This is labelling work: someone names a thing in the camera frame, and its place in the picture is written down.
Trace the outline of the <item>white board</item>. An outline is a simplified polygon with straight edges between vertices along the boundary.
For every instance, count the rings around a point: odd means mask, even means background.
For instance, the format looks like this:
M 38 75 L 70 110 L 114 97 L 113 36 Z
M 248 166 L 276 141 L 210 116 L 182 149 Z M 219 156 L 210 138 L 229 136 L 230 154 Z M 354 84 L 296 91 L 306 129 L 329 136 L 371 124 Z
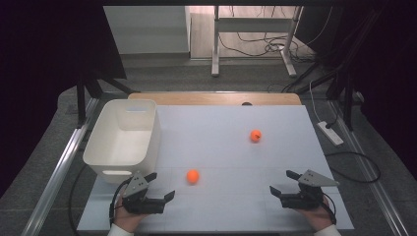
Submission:
M 174 191 L 162 214 L 147 217 L 142 233 L 272 233 L 307 231 L 297 212 L 281 206 L 269 187 L 298 190 L 287 170 L 330 170 L 302 105 L 160 105 L 157 177 L 148 195 Z M 260 130 L 254 143 L 250 134 Z M 196 169 L 200 179 L 187 181 Z

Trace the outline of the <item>person's left hand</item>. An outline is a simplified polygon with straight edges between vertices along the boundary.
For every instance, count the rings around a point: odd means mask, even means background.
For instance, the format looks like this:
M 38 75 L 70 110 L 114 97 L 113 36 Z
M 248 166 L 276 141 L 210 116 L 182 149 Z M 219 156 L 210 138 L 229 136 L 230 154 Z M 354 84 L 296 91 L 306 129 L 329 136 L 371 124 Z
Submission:
M 123 207 L 123 199 L 119 197 L 115 209 L 114 224 L 129 234 L 134 234 L 146 214 L 129 213 Z

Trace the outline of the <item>black curtain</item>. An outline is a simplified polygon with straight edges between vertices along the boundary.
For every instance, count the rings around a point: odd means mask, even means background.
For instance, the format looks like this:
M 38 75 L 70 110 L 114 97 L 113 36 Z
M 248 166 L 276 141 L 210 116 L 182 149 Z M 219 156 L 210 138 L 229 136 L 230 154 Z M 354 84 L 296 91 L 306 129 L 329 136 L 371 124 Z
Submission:
M 336 38 L 381 14 L 349 68 L 371 125 L 417 179 L 417 0 L 347 0 Z
M 0 0 L 0 197 L 81 81 L 124 79 L 99 0 Z

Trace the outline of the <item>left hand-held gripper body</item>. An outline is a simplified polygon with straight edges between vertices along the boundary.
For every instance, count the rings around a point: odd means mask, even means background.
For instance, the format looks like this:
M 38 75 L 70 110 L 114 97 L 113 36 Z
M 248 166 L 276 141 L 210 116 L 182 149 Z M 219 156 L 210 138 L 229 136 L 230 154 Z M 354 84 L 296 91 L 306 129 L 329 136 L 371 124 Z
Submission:
M 150 182 L 148 183 L 145 177 L 140 171 L 133 175 L 122 194 L 123 207 L 127 212 L 134 214 L 163 213 L 165 200 L 147 197 Z

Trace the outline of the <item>white plastic basket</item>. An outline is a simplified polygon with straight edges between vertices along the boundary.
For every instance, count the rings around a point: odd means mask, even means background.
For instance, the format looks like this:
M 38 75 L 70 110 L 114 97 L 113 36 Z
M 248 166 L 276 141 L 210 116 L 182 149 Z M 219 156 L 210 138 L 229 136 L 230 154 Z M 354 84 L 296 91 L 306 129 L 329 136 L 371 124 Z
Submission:
M 155 169 L 160 136 L 153 100 L 114 99 L 103 106 L 83 160 L 107 183 L 119 184 L 137 171 L 146 176 Z

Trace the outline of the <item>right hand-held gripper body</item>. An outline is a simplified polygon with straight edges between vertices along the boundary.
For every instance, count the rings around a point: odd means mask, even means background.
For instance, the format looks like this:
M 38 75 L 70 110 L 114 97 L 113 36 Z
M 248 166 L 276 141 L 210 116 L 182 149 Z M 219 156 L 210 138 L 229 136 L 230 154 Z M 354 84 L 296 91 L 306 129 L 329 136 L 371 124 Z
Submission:
M 298 187 L 300 191 L 296 194 L 282 194 L 280 201 L 283 207 L 295 209 L 314 209 L 324 201 L 322 187 L 337 187 L 339 183 L 320 173 L 308 169 L 300 174 Z

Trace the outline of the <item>person's right hand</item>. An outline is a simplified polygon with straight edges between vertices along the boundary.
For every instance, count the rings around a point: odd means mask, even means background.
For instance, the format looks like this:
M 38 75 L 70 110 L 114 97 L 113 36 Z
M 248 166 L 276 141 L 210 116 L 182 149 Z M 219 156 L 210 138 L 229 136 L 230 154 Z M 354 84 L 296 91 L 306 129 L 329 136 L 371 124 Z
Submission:
M 315 232 L 324 230 L 332 225 L 330 215 L 323 206 L 310 210 L 297 209 L 297 212 L 301 213 L 307 219 Z

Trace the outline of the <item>black metal stand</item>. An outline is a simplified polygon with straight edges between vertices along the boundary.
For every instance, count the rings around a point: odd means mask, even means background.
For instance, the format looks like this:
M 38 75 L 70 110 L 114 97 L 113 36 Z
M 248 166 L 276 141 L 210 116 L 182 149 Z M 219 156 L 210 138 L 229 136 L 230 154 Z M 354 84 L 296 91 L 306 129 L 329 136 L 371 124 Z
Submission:
M 77 107 L 78 107 L 78 128 L 81 128 L 87 122 L 87 107 L 85 90 L 89 92 L 92 98 L 101 98 L 103 90 L 99 84 L 99 80 L 103 80 L 111 86 L 123 91 L 126 94 L 135 93 L 135 91 L 114 78 L 110 78 L 100 73 L 92 74 L 91 76 L 80 76 L 77 81 Z
M 342 118 L 346 127 L 352 131 L 352 105 L 353 105 L 353 78 L 345 67 L 335 69 L 334 79 L 327 90 L 327 98 L 336 100 L 344 92 Z

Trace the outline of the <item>white metal desk frame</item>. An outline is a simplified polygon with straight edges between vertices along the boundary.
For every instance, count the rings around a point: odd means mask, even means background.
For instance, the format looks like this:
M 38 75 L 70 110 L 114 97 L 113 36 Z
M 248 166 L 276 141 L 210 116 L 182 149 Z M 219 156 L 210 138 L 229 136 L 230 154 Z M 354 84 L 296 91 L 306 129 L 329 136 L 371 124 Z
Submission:
M 219 75 L 219 34 L 221 32 L 274 32 L 285 33 L 286 39 L 278 50 L 290 78 L 296 77 L 296 71 L 290 59 L 290 45 L 298 25 L 302 7 L 296 6 L 291 19 L 288 18 L 221 18 L 219 7 L 214 6 L 213 47 L 211 54 L 211 74 Z

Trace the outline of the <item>wooden table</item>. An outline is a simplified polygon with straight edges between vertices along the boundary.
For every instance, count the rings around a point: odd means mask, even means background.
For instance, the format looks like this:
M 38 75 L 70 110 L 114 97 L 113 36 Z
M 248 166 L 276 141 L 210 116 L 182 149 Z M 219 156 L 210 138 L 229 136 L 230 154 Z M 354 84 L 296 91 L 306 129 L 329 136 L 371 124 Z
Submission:
M 129 99 L 151 99 L 158 105 L 301 105 L 295 93 L 265 92 L 135 92 Z

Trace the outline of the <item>white cabinet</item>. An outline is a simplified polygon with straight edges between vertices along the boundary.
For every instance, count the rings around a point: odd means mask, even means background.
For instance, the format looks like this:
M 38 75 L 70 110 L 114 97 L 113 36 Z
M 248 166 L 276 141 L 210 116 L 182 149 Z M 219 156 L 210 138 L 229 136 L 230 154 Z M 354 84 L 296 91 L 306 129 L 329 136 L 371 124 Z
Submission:
M 190 52 L 187 6 L 104 7 L 120 54 Z

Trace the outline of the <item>aluminium floor rail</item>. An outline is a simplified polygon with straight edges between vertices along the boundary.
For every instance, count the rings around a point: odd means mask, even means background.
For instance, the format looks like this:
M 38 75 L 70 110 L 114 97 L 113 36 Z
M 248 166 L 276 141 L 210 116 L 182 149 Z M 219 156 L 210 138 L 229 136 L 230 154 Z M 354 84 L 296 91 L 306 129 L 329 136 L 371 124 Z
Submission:
M 21 236 L 38 236 L 72 165 L 82 139 L 88 130 L 92 115 L 98 103 L 98 98 L 91 98 L 89 100 L 87 104 L 86 121 L 80 128 L 74 130 L 42 192 L 42 195 L 32 211 L 30 219 L 24 227 Z
M 364 154 L 364 151 L 357 140 L 353 131 L 345 125 L 340 113 L 341 109 L 338 107 L 336 101 L 329 101 L 328 106 L 333 110 L 333 114 L 336 118 L 336 124 L 339 127 L 345 143 L 349 146 L 349 149 L 356 152 L 356 160 L 367 181 L 371 181 L 377 178 L 377 170 L 374 165 L 366 160 L 364 157 L 360 157 L 360 154 Z M 387 224 L 390 227 L 394 236 L 410 236 L 409 230 L 406 228 L 404 221 L 394 205 L 391 197 L 386 191 L 381 181 L 376 181 L 370 184 L 370 189 L 376 198 L 376 201 L 387 220 Z

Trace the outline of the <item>white power strip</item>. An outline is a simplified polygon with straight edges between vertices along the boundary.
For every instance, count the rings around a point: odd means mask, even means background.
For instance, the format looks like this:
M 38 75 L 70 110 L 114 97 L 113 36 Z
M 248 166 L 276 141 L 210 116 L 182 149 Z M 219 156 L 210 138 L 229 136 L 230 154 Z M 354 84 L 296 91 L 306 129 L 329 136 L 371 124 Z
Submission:
M 317 126 L 334 146 L 341 146 L 343 144 L 343 139 L 334 131 L 333 128 L 328 128 L 327 124 L 328 123 L 326 121 L 322 121 L 319 122 Z

